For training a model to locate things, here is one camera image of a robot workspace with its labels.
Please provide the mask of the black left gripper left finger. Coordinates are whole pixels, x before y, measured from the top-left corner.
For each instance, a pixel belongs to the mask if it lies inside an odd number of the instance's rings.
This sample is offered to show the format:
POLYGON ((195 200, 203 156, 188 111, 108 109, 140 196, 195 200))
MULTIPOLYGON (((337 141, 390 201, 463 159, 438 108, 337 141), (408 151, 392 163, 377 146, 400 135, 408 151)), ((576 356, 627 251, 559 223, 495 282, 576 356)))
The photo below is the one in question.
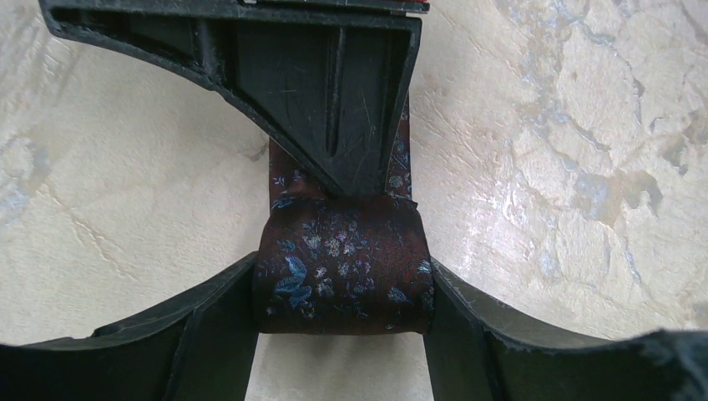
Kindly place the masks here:
POLYGON ((255 255, 86 338, 1 347, 4 400, 242 400, 255 255))

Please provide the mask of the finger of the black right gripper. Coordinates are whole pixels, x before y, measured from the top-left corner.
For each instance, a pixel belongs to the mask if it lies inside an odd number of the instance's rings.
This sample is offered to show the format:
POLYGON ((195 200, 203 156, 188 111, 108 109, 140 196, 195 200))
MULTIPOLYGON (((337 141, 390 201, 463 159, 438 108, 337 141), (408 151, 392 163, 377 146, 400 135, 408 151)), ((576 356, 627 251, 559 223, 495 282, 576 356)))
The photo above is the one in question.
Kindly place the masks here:
POLYGON ((53 0, 48 30, 219 94, 333 195, 384 190, 426 1, 53 0))

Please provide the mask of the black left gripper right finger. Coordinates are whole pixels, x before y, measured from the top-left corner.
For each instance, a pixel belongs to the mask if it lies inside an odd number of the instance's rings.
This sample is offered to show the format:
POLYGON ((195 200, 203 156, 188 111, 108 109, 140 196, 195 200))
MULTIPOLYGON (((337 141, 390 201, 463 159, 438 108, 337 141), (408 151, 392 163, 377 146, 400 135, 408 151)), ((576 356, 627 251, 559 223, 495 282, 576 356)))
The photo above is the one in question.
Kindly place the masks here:
POLYGON ((707 334, 611 341, 531 317, 432 263, 423 342, 436 400, 704 400, 707 334))

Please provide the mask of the maroon blue floral tie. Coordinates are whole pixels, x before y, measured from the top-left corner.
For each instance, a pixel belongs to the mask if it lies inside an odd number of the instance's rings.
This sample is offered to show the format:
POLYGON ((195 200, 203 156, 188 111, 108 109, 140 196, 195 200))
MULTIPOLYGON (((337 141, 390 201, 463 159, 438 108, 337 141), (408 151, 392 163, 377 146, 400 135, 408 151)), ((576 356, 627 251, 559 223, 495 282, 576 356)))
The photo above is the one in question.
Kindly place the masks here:
POLYGON ((385 190, 328 195, 276 142, 270 216, 253 270, 254 318, 269 334, 382 335, 429 330, 435 289, 412 198, 410 121, 400 118, 385 190))

